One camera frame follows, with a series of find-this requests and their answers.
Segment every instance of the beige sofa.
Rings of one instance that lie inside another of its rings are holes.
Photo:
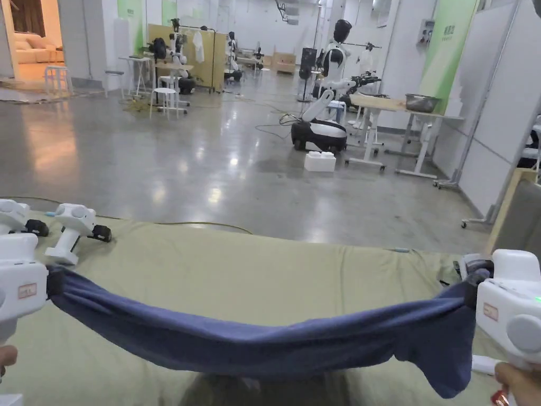
[[[19,63],[64,62],[64,52],[46,37],[30,32],[16,32],[15,46]]]

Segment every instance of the blue cloth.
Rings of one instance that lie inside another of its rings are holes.
[[[464,283],[431,300],[266,327],[147,306],[63,272],[64,292],[51,299],[59,309],[169,369],[291,379],[376,365],[394,356],[419,367],[443,398],[456,396],[470,381],[476,318],[464,305]]]

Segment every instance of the polished floor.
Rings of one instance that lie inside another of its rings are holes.
[[[487,233],[462,230],[463,198],[426,179],[397,176],[397,157],[377,168],[304,170],[279,110],[298,112],[297,77],[248,73],[228,93],[186,96],[186,116],[121,103],[117,95],[0,104],[1,195],[78,202],[98,214],[145,221],[210,221],[254,234],[319,243],[473,252]],[[275,133],[265,133],[259,127]],[[399,136],[380,134],[386,146]],[[350,148],[349,156],[362,150]],[[413,167],[414,160],[406,166]],[[42,210],[52,203],[28,200]]]

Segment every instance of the wooden partition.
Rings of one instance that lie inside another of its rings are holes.
[[[173,27],[167,27],[165,25],[148,25],[148,38],[149,41],[154,38],[163,38],[167,45],[169,45],[169,34],[173,32]],[[188,37],[188,42],[182,47],[182,53],[188,59],[188,65],[193,65],[193,69],[190,74],[199,78],[198,85],[206,87],[214,87],[215,90],[221,91],[223,89],[223,66],[226,58],[226,34],[214,34],[214,31],[200,31],[192,28],[180,28],[180,32]],[[193,37],[196,32],[200,32],[203,38],[204,49],[204,62],[198,63],[195,59],[195,46],[193,43]],[[214,48],[214,71],[212,68]]]

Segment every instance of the electrical box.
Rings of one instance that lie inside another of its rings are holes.
[[[421,22],[421,29],[419,30],[419,39],[417,40],[418,45],[428,45],[432,39],[432,32],[434,31],[434,26],[436,22],[432,19],[424,19]]]

